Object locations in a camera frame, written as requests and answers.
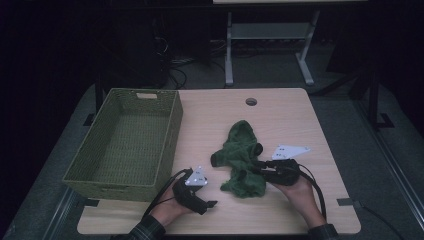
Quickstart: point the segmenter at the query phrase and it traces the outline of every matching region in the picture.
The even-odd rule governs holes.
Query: hand
[[[162,226],[168,226],[170,223],[172,223],[175,219],[180,217],[181,215],[191,213],[190,209],[183,207],[180,205],[177,200],[174,197],[174,192],[172,191],[172,187],[174,184],[178,181],[175,180],[171,186],[166,189],[166,191],[163,193],[162,197],[159,199],[159,202],[162,202],[158,205],[156,205],[152,211],[150,212],[150,215],[152,215],[158,222],[162,224]]]
[[[309,228],[326,224],[315,202],[311,183],[300,176],[292,186],[272,184],[286,195],[293,207],[303,216]]]

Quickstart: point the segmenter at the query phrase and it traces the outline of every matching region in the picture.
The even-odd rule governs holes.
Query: desk
[[[247,120],[264,146],[259,160],[270,160],[278,144],[308,146],[312,150],[295,159],[314,174],[327,206],[328,221],[339,233],[357,233],[360,223],[352,206],[339,206],[348,198],[340,173],[303,89],[183,90],[184,109],[173,173],[201,165],[208,185],[198,191],[218,204],[203,216],[185,215],[167,228],[167,234],[305,234],[307,226],[285,196],[267,185],[262,198],[238,199],[219,190],[230,168],[213,168],[210,156],[222,148],[231,126]],[[248,106],[255,98],[256,106]],[[100,200],[86,206],[78,224],[82,234],[128,233],[141,219],[147,203]]]

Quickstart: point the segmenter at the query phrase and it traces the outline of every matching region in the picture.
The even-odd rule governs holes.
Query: green basket
[[[152,201],[171,176],[178,91],[111,89],[63,181],[87,198]]]

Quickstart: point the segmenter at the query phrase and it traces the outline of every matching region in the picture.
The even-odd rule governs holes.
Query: sleeve
[[[333,224],[324,224],[311,228],[308,234],[311,240],[340,240],[339,234]]]
[[[159,240],[165,235],[165,232],[162,224],[148,215],[131,230],[125,240]]]

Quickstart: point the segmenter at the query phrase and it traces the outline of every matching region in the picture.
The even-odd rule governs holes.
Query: green cloth
[[[221,190],[230,191],[239,198],[262,197],[266,181],[251,171],[262,150],[250,124],[245,120],[235,123],[223,148],[211,156],[213,167],[232,167],[231,178],[222,184]]]

